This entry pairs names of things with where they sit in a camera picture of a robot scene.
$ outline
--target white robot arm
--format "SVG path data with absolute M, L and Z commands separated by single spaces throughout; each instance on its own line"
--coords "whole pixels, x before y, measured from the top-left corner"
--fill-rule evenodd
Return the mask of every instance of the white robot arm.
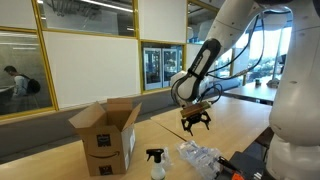
M 265 11 L 293 14 L 286 67 L 269 118 L 275 135 L 267 170 L 276 179 L 319 179 L 320 0 L 226 0 L 195 61 L 173 91 L 183 101 L 195 100 L 214 60 Z

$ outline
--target glass partition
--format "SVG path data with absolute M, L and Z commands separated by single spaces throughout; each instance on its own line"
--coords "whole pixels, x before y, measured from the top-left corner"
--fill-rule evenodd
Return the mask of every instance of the glass partition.
M 0 116 L 52 107 L 39 39 L 36 33 L 0 30 Z M 40 91 L 27 93 L 27 77 Z
M 132 0 L 38 0 L 44 28 L 134 36 Z
M 144 90 L 170 86 L 170 78 L 182 70 L 182 45 L 142 43 Z
M 190 2 L 188 4 L 187 43 L 203 44 L 217 12 Z

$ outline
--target wooden table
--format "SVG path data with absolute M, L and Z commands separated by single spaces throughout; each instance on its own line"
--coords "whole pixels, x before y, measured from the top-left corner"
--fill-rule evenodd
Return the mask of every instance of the wooden table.
M 136 143 L 128 172 L 121 175 L 90 177 L 82 141 L 70 143 L 16 161 L 0 165 L 3 180 L 148 180 L 153 165 L 147 161 L 146 149 L 168 147 L 173 162 L 166 179 L 201 179 L 187 161 L 180 158 L 175 144 L 183 140 L 151 120 L 135 124 Z
M 226 159 L 235 151 L 243 152 L 268 126 L 271 106 L 234 98 L 221 97 L 207 109 L 211 122 L 210 130 L 204 123 L 192 126 L 193 136 L 183 130 L 181 108 L 156 116 L 151 120 L 185 140 L 194 140 L 198 145 L 218 148 Z
M 276 96 L 277 89 L 268 87 L 265 83 L 256 86 L 255 83 L 248 83 L 238 88 L 224 91 L 224 96 L 231 96 L 239 99 L 249 98 L 252 100 L 266 101 L 268 104 L 272 104 Z

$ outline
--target box flap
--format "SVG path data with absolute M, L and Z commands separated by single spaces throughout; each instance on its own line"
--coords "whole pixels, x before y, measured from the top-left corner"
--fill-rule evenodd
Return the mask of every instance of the box flap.
M 131 111 L 132 99 L 131 98 L 115 98 L 108 99 L 107 112 L 109 111 Z
M 104 109 L 98 102 L 88 106 L 77 115 L 71 117 L 69 122 L 75 128 L 88 128 L 96 126 L 106 118 Z
M 124 129 L 126 129 L 128 126 L 130 126 L 132 123 L 134 123 L 134 121 L 136 121 L 136 119 L 139 115 L 140 109 L 141 109 L 141 103 L 132 110 L 132 112 L 128 118 L 128 121 L 126 122 L 126 124 L 122 128 L 122 131 Z

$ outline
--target person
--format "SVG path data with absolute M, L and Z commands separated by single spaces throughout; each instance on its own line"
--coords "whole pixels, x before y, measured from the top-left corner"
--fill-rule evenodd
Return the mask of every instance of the person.
M 32 109 L 27 94 L 29 80 L 23 77 L 14 66 L 6 66 L 4 71 L 13 77 L 15 87 L 10 103 L 8 103 L 8 113 L 21 112 Z

